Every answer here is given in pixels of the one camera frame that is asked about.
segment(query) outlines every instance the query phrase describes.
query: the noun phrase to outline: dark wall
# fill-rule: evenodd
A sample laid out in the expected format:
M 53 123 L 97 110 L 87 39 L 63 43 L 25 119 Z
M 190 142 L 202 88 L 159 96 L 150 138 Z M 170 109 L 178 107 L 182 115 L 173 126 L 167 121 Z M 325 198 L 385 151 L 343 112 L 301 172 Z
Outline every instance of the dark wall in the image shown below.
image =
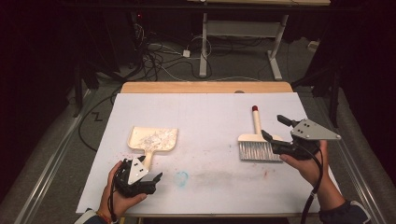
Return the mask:
M 393 183 L 396 134 L 396 20 L 394 4 L 372 4 L 358 31 L 358 48 L 343 69 L 341 85 L 350 108 Z
M 396 133 L 393 112 L 396 102 L 395 2 L 345 1 L 340 4 L 340 7 L 348 6 L 361 6 L 361 10 L 332 16 L 306 76 L 335 65 L 353 115 L 373 152 L 396 183 L 392 143 Z M 314 92 L 320 96 L 332 85 L 331 74 L 306 84 L 314 85 L 317 88 Z
M 0 200 L 73 85 L 73 60 L 59 35 L 63 13 L 52 2 L 0 3 Z

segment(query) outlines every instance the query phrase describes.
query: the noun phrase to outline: brush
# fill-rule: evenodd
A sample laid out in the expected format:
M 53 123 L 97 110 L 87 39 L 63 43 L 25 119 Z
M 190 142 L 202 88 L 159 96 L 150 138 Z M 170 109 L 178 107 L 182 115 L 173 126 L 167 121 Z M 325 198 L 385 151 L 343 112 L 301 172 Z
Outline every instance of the brush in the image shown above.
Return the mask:
M 241 161 L 270 161 L 282 162 L 279 155 L 272 151 L 271 144 L 262 137 L 259 108 L 252 107 L 255 134 L 245 133 L 238 137 L 239 158 Z

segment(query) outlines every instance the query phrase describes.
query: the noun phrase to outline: table leg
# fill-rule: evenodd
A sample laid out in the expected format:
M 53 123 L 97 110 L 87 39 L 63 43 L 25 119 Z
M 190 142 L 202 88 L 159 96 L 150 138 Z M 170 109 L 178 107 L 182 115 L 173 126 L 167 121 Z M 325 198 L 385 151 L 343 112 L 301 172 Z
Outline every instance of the table leg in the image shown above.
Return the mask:
M 282 22 L 279 24 L 279 27 L 277 28 L 274 48 L 273 48 L 273 50 L 267 51 L 268 60 L 271 65 L 275 80 L 282 80 L 279 66 L 277 65 L 277 62 L 276 62 L 276 53 L 277 53 L 277 50 L 279 49 L 280 41 L 282 40 L 282 35 L 283 35 L 283 32 L 285 31 L 286 22 L 288 21 L 288 17 L 289 17 L 289 15 L 283 16 Z
M 199 76 L 206 77 L 206 63 L 207 63 L 207 49 L 206 49 L 206 38 L 207 38 L 207 13 L 204 13 L 204 19 L 202 22 L 202 49 L 201 49 L 201 61 L 199 66 Z

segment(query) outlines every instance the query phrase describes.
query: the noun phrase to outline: dark background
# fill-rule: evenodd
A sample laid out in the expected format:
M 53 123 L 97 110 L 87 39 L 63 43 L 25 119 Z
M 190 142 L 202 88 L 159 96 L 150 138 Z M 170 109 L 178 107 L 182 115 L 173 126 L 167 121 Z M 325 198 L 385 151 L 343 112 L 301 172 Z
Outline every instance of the dark background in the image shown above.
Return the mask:
M 332 4 L 345 7 L 356 6 L 359 2 L 332 1 Z M 396 180 L 391 144 L 396 133 L 392 113 L 396 83 L 394 9 L 390 1 L 370 1 L 359 15 L 292 15 L 284 35 L 288 42 L 301 36 L 311 40 L 322 37 L 306 75 L 312 76 L 329 62 L 338 62 L 341 87 L 350 108 L 393 183 Z M 66 94 L 74 85 L 77 61 L 83 62 L 80 65 L 82 77 L 91 88 L 95 87 L 94 71 L 98 68 L 84 62 L 97 63 L 109 71 L 119 69 L 116 46 L 110 44 L 111 32 L 104 28 L 108 15 L 85 12 L 84 20 L 80 15 L 49 0 L 0 3 L 0 163 L 3 168 L 0 200 L 40 137 L 68 105 Z M 146 27 L 181 44 L 188 43 L 191 36 L 202 29 L 201 16 L 196 13 L 150 12 L 143 15 Z M 257 15 L 243 15 L 242 18 L 253 20 Z M 127 23 L 125 27 L 127 34 L 133 32 Z M 329 76 L 309 83 L 324 90 L 331 84 Z

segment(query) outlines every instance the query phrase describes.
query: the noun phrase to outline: human hand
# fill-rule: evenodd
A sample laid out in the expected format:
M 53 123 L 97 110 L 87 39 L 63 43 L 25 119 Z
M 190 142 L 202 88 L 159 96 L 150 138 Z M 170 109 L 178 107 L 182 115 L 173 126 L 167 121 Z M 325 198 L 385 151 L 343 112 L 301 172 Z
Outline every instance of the human hand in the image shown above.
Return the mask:
M 320 150 L 323 155 L 323 161 L 321 160 L 320 152 L 318 152 L 315 156 L 318 161 L 323 164 L 323 177 L 329 176 L 329 163 L 328 163 L 328 152 L 327 152 L 327 141 L 320 140 Z M 280 155 L 280 159 L 287 163 L 288 165 L 297 169 L 301 176 L 308 181 L 312 186 L 315 186 L 318 182 L 319 178 L 319 168 L 313 159 L 307 161 L 298 161 L 294 159 L 292 156 L 282 154 Z
M 108 179 L 107 179 L 107 185 L 105 189 L 103 190 L 102 194 L 102 200 L 100 202 L 99 210 L 97 211 L 98 213 L 106 216 L 109 220 L 111 220 L 111 214 L 110 211 L 108 210 L 108 197 L 110 196 L 111 192 L 111 183 L 113 181 L 113 176 L 121 166 L 122 161 L 119 161 L 113 169 L 111 169 L 110 173 L 108 173 Z M 133 198 L 125 198 L 122 195 L 120 195 L 117 191 L 114 191 L 113 193 L 113 206 L 114 206 L 114 214 L 117 216 L 117 218 L 120 218 L 128 208 L 142 202 L 145 200 L 147 197 L 147 194 L 141 193 Z

